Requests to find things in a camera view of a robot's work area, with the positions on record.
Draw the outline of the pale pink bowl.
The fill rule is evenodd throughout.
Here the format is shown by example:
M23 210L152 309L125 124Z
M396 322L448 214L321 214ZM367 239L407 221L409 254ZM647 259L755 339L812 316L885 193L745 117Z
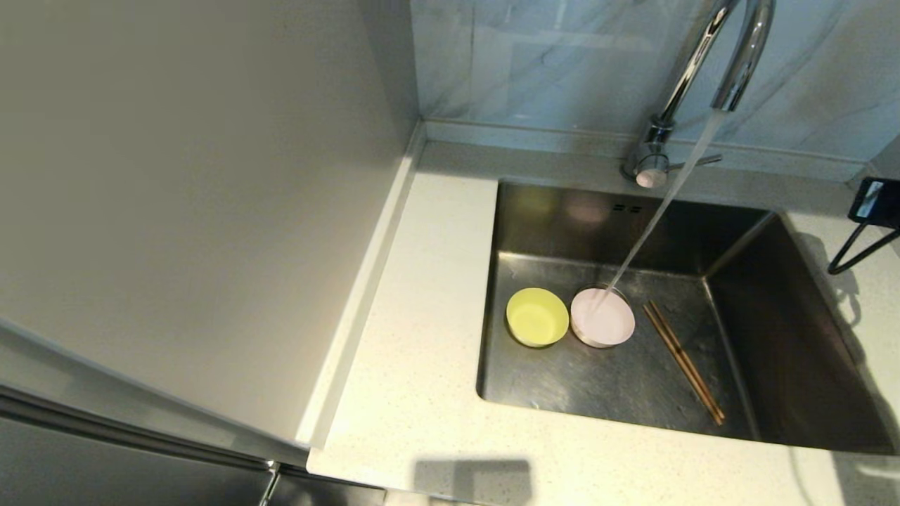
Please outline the pale pink bowl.
M624 295L611 292L605 304L594 313L591 299L601 290L577 292L570 304L570 320L574 335L595 349L614 348L627 342L636 330L636 317Z

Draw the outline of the yellow plastic bowl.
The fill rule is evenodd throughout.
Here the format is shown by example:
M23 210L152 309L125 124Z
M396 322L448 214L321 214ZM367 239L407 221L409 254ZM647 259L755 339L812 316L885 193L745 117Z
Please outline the yellow plastic bowl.
M506 325L513 339L527 348L546 348L569 330L570 314L553 292L527 287L514 292L505 308Z

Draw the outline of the stainless steel sink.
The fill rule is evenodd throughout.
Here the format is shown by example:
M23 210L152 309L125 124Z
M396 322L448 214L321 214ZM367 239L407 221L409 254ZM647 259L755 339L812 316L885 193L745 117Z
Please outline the stainless steel sink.
M617 283L636 331L610 349L571 331L542 349L509 333L509 297L569 304L606 283L660 201L499 185L477 393L529 409L900 455L900 426L861 375L849 328L785 222L768 210L674 201Z

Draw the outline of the running water stream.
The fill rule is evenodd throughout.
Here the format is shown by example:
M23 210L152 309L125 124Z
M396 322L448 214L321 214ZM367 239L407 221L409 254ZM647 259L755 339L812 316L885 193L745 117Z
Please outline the running water stream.
M682 186L687 182L688 177L690 176L692 170L700 163L700 158L704 155L706 150L708 149L710 143L714 140L714 136L717 134L718 129L720 129L721 125L726 119L728 115L727 111L721 111L717 109L713 109L710 113L710 116L707 120L707 124L702 131L700 137L695 142L695 146L691 153L688 155L687 160L684 162L683 167L679 170L679 175L676 176L674 183L669 187L668 192L662 199L662 204L657 208L655 214L653 214L652 218L649 221L649 224L644 228L643 233L639 237L639 239L634 243L634 246L629 251L628 255L622 262L620 268L618 268L616 275L612 278L610 284L608 284L607 288L601 294L595 295L594 298L591 299L592 304L589 307L594 313L598 313L598 311L605 304L605 300L607 300L608 295L611 294L612 290L616 287L616 284L621 279L624 272L629 268L630 263L633 262L634 257L637 253L642 249L644 243L649 239L650 234L655 230L656 225L661 221L662 216L665 214L667 208L671 204L672 200L678 195L679 190Z

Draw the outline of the chrome gooseneck faucet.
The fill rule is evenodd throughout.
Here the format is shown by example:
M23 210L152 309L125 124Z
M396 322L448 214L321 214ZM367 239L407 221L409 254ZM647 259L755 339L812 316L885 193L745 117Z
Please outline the chrome gooseneck faucet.
M674 169L667 143L675 129L675 116L688 90L700 74L707 56L738 4L745 2L740 34L733 54L711 102L717 111L737 109L751 83L763 55L777 6L777 0L716 0L704 25L681 63L675 67L673 81L662 104L648 119L647 127L634 144L620 171L637 186L655 188L665 185Z

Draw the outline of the beige tall cabinet side panel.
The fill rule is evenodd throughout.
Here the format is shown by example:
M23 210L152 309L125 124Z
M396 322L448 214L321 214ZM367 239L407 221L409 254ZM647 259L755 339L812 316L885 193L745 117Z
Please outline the beige tall cabinet side panel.
M0 320L315 443L418 119L409 0L0 0Z

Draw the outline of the chrome cabinet trim strip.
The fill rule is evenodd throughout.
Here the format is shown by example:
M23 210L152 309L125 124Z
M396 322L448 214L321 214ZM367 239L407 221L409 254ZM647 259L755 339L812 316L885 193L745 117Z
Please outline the chrome cabinet trim strip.
M88 411L0 387L0 467L28 465L86 474L104 467L202 474L267 474L272 468L305 469L299 446L235 436L232 442L200 440L141 428Z

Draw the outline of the grey tall cabinet door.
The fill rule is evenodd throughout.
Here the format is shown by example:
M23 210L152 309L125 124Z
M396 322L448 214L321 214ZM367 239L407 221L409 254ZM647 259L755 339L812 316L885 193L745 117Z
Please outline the grey tall cabinet door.
M0 467L0 506L257 506L270 474L202 474L104 467L86 474ZM385 490L281 473L270 506L383 506Z

